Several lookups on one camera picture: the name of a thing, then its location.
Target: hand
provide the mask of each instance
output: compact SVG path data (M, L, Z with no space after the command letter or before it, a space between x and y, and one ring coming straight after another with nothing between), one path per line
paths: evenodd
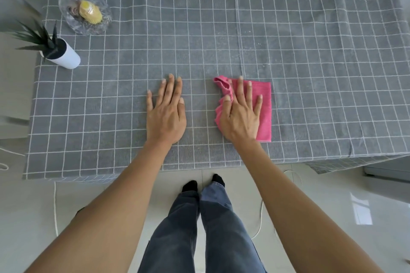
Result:
M259 115L262 108L262 95L258 96L255 109L252 109L252 83L248 82L246 98L243 93L243 77L238 79L236 92L233 91L233 101L226 95L223 99L221 115L221 131L223 136L234 145L242 141L254 140L258 134Z
M181 97L182 79L178 77L174 90L174 76L169 75L168 84L162 80L155 108L152 93L147 93L147 141L158 141L171 146L181 139L187 127L185 103Z

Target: blue jeans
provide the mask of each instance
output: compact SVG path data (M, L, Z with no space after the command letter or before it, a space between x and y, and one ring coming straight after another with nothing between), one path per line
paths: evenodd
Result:
M243 223L233 212L225 188L212 182L180 193L148 242L139 273L195 273L197 220L206 232L205 265L210 273L265 273Z

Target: foot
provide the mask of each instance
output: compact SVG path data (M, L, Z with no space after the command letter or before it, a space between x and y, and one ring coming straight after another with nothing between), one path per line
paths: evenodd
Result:
M221 185L223 185L223 186L225 187L225 183L223 182L222 177L219 176L218 174L214 174L214 175L212 176L212 181L215 181L215 182L217 182L217 183L219 183L219 184L221 184Z
M182 192L185 192L185 191L196 191L196 192L198 192L198 183L196 182L196 180L191 180L190 182L186 183L182 187Z

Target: potted plant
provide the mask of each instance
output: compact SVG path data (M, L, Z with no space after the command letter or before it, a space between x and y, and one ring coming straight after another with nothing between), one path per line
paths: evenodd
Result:
M78 54L64 39L57 37L57 22L54 24L51 37L45 26L36 20L34 20L34 25L37 31L34 31L22 22L19 22L19 24L23 27L24 31L14 31L12 35L16 39L31 42L34 45L24 46L17 50L40 51L43 58L67 69L74 69L79 65L81 59Z

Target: grid pattern tablecloth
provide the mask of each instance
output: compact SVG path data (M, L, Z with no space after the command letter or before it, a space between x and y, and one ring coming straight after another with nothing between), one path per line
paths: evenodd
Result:
M214 123L218 75L272 83L263 146L275 162L323 172L410 152L410 35L399 0L106 1L113 22L86 37L47 0L46 24L59 20L82 63L36 68L26 178L118 175L146 138L146 89L169 73L184 80L188 128L163 169L240 165Z

